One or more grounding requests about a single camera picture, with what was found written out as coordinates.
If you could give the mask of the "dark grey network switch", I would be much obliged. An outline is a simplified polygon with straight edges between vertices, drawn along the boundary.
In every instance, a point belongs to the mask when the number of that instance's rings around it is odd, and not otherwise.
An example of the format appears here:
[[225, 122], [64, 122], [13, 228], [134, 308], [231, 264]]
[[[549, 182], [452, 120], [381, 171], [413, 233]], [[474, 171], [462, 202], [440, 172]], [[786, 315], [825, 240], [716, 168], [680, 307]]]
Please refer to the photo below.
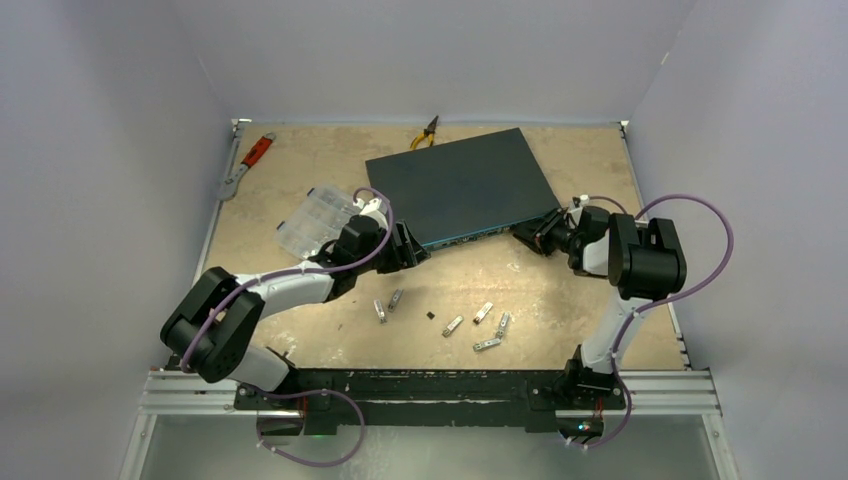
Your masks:
[[560, 206], [518, 128], [365, 162], [370, 186], [428, 251], [496, 235]]

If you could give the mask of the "small white network plug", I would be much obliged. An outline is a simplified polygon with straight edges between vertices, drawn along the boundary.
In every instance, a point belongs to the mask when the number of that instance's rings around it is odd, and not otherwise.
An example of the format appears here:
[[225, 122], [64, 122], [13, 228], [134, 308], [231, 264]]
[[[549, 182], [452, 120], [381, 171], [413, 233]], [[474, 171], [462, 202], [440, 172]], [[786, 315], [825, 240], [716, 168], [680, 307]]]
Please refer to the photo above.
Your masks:
[[381, 324], [385, 324], [387, 322], [387, 315], [384, 310], [383, 304], [379, 299], [374, 300], [374, 307], [378, 317], [378, 320]]

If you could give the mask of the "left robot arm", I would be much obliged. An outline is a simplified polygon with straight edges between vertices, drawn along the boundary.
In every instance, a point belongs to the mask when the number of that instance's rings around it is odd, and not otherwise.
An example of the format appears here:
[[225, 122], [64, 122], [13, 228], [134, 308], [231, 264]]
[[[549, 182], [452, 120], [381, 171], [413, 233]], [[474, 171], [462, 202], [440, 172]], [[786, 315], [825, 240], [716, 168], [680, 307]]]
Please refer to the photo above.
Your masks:
[[182, 369], [208, 383], [249, 384], [272, 408], [284, 409], [297, 399], [298, 382], [282, 355], [252, 345], [258, 324], [294, 307], [333, 301], [369, 271], [390, 274], [429, 257], [404, 221], [382, 225], [354, 215], [336, 239], [294, 267], [258, 275], [206, 270], [166, 320], [160, 339]]

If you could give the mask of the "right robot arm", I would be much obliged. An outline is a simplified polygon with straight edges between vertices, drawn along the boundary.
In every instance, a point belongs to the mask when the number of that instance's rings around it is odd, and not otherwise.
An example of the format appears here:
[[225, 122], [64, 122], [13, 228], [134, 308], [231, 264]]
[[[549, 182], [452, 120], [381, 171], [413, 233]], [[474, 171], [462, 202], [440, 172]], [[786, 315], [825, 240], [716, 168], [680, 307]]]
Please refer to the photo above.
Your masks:
[[642, 324], [640, 313], [684, 286], [687, 263], [676, 226], [666, 218], [640, 223], [597, 206], [571, 206], [519, 223], [512, 234], [536, 254], [563, 252], [575, 275], [612, 287], [599, 326], [578, 346], [561, 381], [564, 399], [584, 407], [618, 387], [618, 356]]

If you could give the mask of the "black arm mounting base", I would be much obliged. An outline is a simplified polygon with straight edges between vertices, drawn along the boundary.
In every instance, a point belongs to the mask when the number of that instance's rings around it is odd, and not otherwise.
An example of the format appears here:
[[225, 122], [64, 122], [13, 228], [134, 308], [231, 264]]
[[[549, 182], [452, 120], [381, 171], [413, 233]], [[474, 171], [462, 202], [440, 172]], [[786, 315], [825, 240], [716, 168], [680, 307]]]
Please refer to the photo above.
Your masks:
[[622, 413], [613, 377], [564, 370], [409, 370], [300, 368], [270, 395], [241, 383], [235, 407], [264, 415], [292, 412], [307, 435], [342, 425], [515, 427], [556, 432], [572, 417]]

